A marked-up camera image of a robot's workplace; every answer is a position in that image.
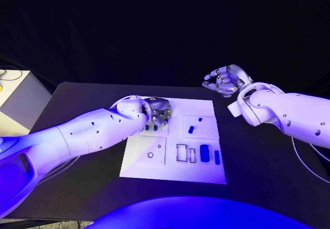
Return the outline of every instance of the black wall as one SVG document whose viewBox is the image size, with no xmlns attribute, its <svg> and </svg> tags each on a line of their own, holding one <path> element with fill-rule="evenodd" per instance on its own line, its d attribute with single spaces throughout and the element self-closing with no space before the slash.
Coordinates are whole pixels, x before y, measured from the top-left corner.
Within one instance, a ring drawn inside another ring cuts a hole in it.
<svg viewBox="0 0 330 229">
<path fill-rule="evenodd" d="M 329 11 L 328 1 L 302 0 L 12 0 L 0 56 L 53 90 L 64 81 L 201 86 L 236 63 L 256 81 L 303 92 L 329 80 Z"/>
</svg>

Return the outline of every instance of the blue block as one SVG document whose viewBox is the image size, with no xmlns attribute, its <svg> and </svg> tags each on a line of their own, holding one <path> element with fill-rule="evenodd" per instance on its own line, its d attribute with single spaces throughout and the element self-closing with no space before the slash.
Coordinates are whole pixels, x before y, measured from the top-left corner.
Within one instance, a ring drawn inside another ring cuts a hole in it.
<svg viewBox="0 0 330 229">
<path fill-rule="evenodd" d="M 210 154 L 210 146 L 201 145 L 201 161 L 210 162 L 211 161 L 211 154 Z"/>
<path fill-rule="evenodd" d="M 189 133 L 192 134 L 194 133 L 194 130 L 195 130 L 195 127 L 194 126 L 191 126 L 191 128 L 189 128 Z"/>
<path fill-rule="evenodd" d="M 221 164 L 221 156 L 220 156 L 220 151 L 215 151 L 215 164 L 220 165 Z"/>
</svg>

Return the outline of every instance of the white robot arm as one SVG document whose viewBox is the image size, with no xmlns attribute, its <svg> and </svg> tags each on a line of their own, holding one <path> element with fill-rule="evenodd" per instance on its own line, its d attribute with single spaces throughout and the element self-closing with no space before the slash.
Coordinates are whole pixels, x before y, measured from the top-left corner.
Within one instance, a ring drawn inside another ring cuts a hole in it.
<svg viewBox="0 0 330 229">
<path fill-rule="evenodd" d="M 151 119 L 156 125 L 166 125 L 171 116 L 166 99 L 143 100 L 132 95 L 110 110 L 91 111 L 34 134 L 0 138 L 0 218 L 15 210 L 54 168 L 140 134 Z M 22 164 L 25 172 L 18 171 Z"/>
<path fill-rule="evenodd" d="M 274 124 L 283 133 L 318 146 L 330 148 L 330 100 L 298 93 L 285 93 L 269 83 L 254 83 L 246 71 L 236 65 L 217 69 L 205 80 L 217 76 L 217 84 L 204 86 L 225 97 L 240 91 L 238 100 L 228 106 L 236 117 L 244 116 L 257 126 Z"/>
</svg>

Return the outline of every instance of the white board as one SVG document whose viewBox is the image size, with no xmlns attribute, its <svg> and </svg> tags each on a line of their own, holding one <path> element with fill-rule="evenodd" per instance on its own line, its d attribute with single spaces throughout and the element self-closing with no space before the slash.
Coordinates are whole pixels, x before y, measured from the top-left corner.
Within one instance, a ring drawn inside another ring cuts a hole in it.
<svg viewBox="0 0 330 229">
<path fill-rule="evenodd" d="M 212 101 L 165 99 L 174 110 L 169 125 L 155 131 L 153 124 L 148 123 L 151 129 L 129 137 L 120 177 L 227 184 Z M 187 145 L 187 161 L 184 147 L 178 145 Z M 210 146 L 210 162 L 201 161 L 201 145 Z M 215 151 L 220 151 L 220 165 Z"/>
</svg>

